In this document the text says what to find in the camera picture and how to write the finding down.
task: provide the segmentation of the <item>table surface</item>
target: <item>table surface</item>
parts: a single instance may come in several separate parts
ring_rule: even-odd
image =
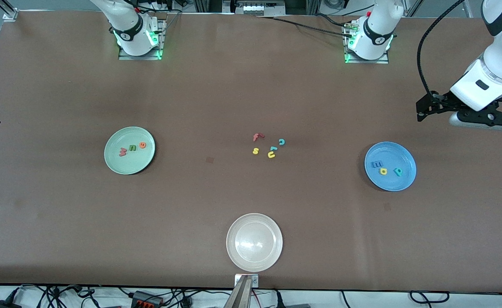
[[[431,19],[401,20],[389,65],[359,65],[332,35],[179,18],[161,61],[118,61],[100,12],[3,25],[0,282],[231,287],[241,270],[226,233],[257,212],[284,239],[262,288],[502,292],[502,132],[451,127],[448,114],[416,121],[416,47]],[[491,41],[480,19],[443,20],[422,53],[431,89],[447,90]],[[104,145],[132,125],[157,154],[118,175]],[[363,170],[387,140],[416,160],[405,191],[381,191]]]

